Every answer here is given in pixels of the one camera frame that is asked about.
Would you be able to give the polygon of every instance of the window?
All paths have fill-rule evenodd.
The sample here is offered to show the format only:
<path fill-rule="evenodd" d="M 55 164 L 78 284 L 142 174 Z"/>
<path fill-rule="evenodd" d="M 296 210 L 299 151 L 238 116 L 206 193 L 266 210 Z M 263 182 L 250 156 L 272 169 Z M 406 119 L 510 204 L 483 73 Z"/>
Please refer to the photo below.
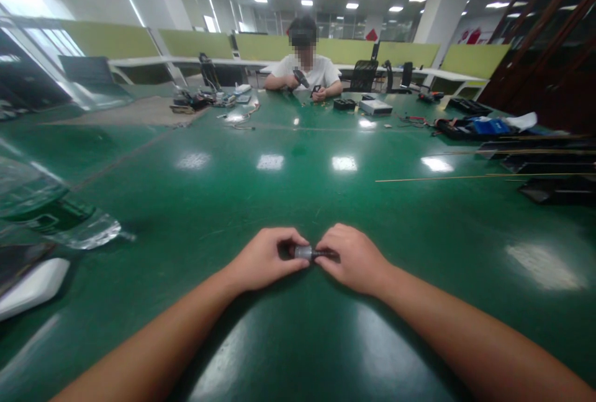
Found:
<path fill-rule="evenodd" d="M 205 24 L 207 25 L 207 30 L 209 32 L 217 32 L 217 29 L 215 27 L 215 20 L 213 20 L 213 17 L 203 16 L 203 18 L 205 19 Z"/>
<path fill-rule="evenodd" d="M 63 29 L 39 29 L 24 28 L 24 30 L 35 40 L 39 48 L 46 53 L 54 62 L 60 66 L 58 56 L 83 57 L 84 53 L 77 46 L 70 35 Z"/>
<path fill-rule="evenodd" d="M 14 16 L 74 19 L 59 0 L 0 0 L 0 2 Z"/>

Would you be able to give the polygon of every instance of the green table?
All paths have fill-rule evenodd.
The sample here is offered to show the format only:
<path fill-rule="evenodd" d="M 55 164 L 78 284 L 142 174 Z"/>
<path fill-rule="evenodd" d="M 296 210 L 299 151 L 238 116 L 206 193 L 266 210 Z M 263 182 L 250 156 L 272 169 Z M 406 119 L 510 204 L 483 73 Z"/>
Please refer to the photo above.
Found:
<path fill-rule="evenodd" d="M 520 183 L 501 178 L 375 183 L 503 170 L 473 155 L 431 157 L 474 146 L 399 127 L 393 116 L 303 106 L 308 96 L 300 93 L 254 93 L 261 109 L 245 126 L 255 130 L 234 130 L 216 118 L 226 110 L 209 109 L 188 129 L 28 132 L 28 153 L 41 136 L 39 162 L 73 183 L 86 179 L 81 197 L 137 238 L 92 252 L 58 250 L 71 260 L 59 295 L 0 324 L 3 401 L 43 401 L 58 392 L 221 269 L 260 228 L 296 226 L 316 242 L 336 222 L 361 229 L 392 263 L 518 329 L 596 385 L 593 211 L 537 206 L 515 191 Z M 386 101 L 401 116 L 459 116 L 414 96 Z M 87 130 L 90 138 L 101 130 L 112 147 L 98 144 L 95 165 L 77 173 L 76 161 L 94 151 L 75 142 Z M 403 321 L 317 267 L 236 300 L 172 395 L 468 399 Z"/>

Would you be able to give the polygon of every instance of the white object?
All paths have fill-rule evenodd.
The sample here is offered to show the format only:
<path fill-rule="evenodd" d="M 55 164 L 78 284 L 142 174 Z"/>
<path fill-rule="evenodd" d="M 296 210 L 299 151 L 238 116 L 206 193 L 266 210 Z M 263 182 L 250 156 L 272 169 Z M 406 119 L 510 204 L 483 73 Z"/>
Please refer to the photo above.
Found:
<path fill-rule="evenodd" d="M 537 125 L 538 115 L 536 115 L 536 112 L 532 112 L 516 118 L 505 118 L 505 122 L 510 126 L 517 127 L 520 130 L 528 130 Z"/>
<path fill-rule="evenodd" d="M 360 101 L 358 107 L 360 107 L 364 113 L 369 115 L 390 114 L 393 111 L 392 106 L 376 99 Z"/>
<path fill-rule="evenodd" d="M 52 299 L 62 285 L 70 262 L 54 258 L 37 265 L 0 298 L 0 321 Z"/>
<path fill-rule="evenodd" d="M 249 84 L 238 85 L 236 87 L 236 93 L 242 94 L 242 93 L 245 93 L 251 89 L 252 89 L 252 86 L 250 86 Z"/>

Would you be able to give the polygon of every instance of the black chair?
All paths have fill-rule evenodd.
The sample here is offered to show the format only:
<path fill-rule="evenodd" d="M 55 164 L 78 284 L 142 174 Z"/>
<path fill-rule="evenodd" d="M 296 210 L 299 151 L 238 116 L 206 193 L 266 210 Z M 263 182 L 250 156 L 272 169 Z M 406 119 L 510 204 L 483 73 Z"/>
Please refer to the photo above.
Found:
<path fill-rule="evenodd" d="M 412 62 L 408 62 L 410 64 L 410 71 L 409 71 L 409 82 L 412 81 Z M 391 69 L 391 62 L 389 60 L 385 61 L 383 65 L 387 68 L 387 91 L 388 94 L 412 94 L 412 90 L 408 89 L 408 87 L 404 87 L 404 78 L 406 75 L 406 67 L 404 65 L 404 75 L 402 76 L 402 84 L 400 88 L 393 89 L 393 70 Z"/>
<path fill-rule="evenodd" d="M 66 79 L 77 83 L 92 94 L 123 98 L 128 102 L 134 98 L 114 81 L 107 57 L 58 56 Z"/>
<path fill-rule="evenodd" d="M 370 93 L 373 90 L 374 78 L 377 74 L 379 62 L 376 60 L 358 60 L 354 67 L 354 74 L 349 88 L 343 91 L 353 93 Z"/>

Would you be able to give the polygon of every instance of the wooden cabinet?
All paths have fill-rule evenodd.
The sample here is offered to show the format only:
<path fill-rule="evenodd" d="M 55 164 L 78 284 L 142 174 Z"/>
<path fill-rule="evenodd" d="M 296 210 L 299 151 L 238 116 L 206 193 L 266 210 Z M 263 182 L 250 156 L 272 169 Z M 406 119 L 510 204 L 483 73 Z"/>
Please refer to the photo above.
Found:
<path fill-rule="evenodd" d="M 582 117 L 593 114 L 595 3 L 513 0 L 490 41 L 511 49 L 480 100 L 514 115 L 536 111 L 553 129 L 596 132 L 596 120 Z"/>

